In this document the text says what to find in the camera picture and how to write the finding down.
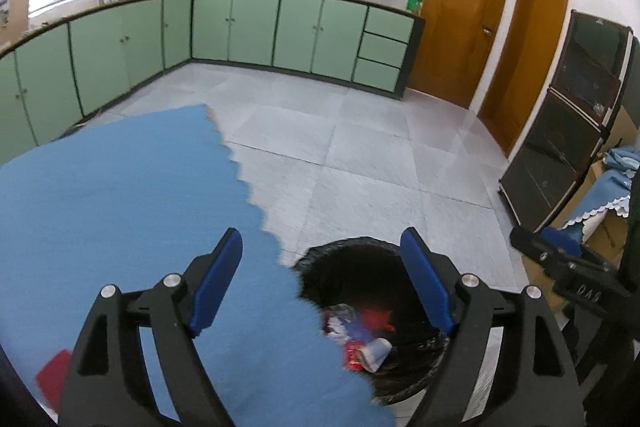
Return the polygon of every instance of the doorway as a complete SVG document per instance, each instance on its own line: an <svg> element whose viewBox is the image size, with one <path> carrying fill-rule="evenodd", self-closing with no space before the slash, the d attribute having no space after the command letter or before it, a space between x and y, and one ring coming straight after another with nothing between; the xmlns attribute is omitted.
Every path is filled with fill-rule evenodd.
<svg viewBox="0 0 640 427"><path fill-rule="evenodd" d="M505 0L424 0L426 26L409 87L468 108Z"/></svg>
<svg viewBox="0 0 640 427"><path fill-rule="evenodd" d="M500 62L478 114L507 156L545 84L568 1L516 1Z"/></svg>

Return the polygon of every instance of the black trash bag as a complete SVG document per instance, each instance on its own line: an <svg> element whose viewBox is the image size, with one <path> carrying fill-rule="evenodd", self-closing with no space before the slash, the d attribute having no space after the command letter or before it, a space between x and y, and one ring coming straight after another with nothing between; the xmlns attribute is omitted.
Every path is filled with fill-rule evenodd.
<svg viewBox="0 0 640 427"><path fill-rule="evenodd" d="M325 309L348 304L391 310L396 331L380 336L393 346L372 380L384 405L406 400L426 388L442 361L448 340L433 326L404 269L399 247L372 237L309 248L293 270L302 279L300 298Z"/></svg>

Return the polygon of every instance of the green drawer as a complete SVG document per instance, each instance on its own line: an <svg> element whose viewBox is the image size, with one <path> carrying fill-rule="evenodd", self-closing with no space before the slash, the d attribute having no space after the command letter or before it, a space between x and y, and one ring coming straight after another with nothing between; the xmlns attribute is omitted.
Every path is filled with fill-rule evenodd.
<svg viewBox="0 0 640 427"><path fill-rule="evenodd" d="M369 33L376 33L397 41L409 42L413 28L414 19L411 17L381 10L380 8L369 8L369 16L367 16L367 25L365 26L365 31Z"/></svg>
<svg viewBox="0 0 640 427"><path fill-rule="evenodd" d="M353 73L353 82L393 92L396 90L398 73L398 68L359 58Z"/></svg>
<svg viewBox="0 0 640 427"><path fill-rule="evenodd" d="M406 44L402 44L402 42L365 33L362 36L359 56L399 68L402 66L405 51Z"/></svg>

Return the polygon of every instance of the countertop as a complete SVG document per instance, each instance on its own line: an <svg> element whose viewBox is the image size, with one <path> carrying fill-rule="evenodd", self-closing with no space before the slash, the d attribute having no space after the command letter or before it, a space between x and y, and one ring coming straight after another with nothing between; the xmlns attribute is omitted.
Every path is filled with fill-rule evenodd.
<svg viewBox="0 0 640 427"><path fill-rule="evenodd" d="M71 21L73 21L75 19L79 19L81 17L85 17L87 15L91 15L92 13L99 12L101 10L108 10L109 8L115 8L116 6L122 6L124 4L130 4L130 3L134 3L134 2L138 2L138 1L144 1L144 0L122 0L122 1L111 2L111 3L105 4L104 6L96 6L94 8L90 8L88 10L84 10L84 11L75 13L73 15L69 15L67 17L62 17L62 18L56 20L55 22L53 22L51 24L43 25L40 28L37 28L36 30L31 31L30 33L25 35L23 38L21 38L19 41L14 42L11 46L8 46L4 50L0 51L0 58L4 57L5 55L8 55L12 51L14 51L16 48L20 47L21 45L25 44L26 42L30 41L31 39L34 39L37 36L41 35L42 33L45 33L48 30L51 30L53 28L56 28L57 26L62 26L63 24L71 22ZM365 1L365 0L343 0L343 1L354 2L354 3L358 3L358 4L365 4L366 6L373 6L375 8L380 8L382 10L386 10L386 11L389 11L389 12L394 12L394 13L398 13L400 15L405 15L407 17L411 17L412 19L416 19L416 20L421 20L422 19L420 16L414 15L414 14L412 14L410 12L405 11L405 10L401 10L401 9L398 9L398 8L393 8L391 6L385 6L383 4L379 4L379 3L375 3L375 2L370 2L370 1Z"/></svg>

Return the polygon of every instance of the blue gripper pad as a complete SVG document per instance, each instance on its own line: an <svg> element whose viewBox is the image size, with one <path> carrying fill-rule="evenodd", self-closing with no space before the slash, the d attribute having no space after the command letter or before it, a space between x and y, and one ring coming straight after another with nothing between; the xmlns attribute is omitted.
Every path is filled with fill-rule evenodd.
<svg viewBox="0 0 640 427"><path fill-rule="evenodd" d="M562 248L567 254L573 257L582 257L582 249L571 237L562 230L545 227L538 235L546 242L551 243L556 248Z"/></svg>
<svg viewBox="0 0 640 427"><path fill-rule="evenodd" d="M242 236L228 229L212 252L215 256L200 285L193 291L193 312L187 328L194 337L213 324L242 257Z"/></svg>
<svg viewBox="0 0 640 427"><path fill-rule="evenodd" d="M449 291L433 269L428 255L433 254L413 227L402 232L400 237L402 263L414 284L429 322L448 337L456 326L449 311Z"/></svg>

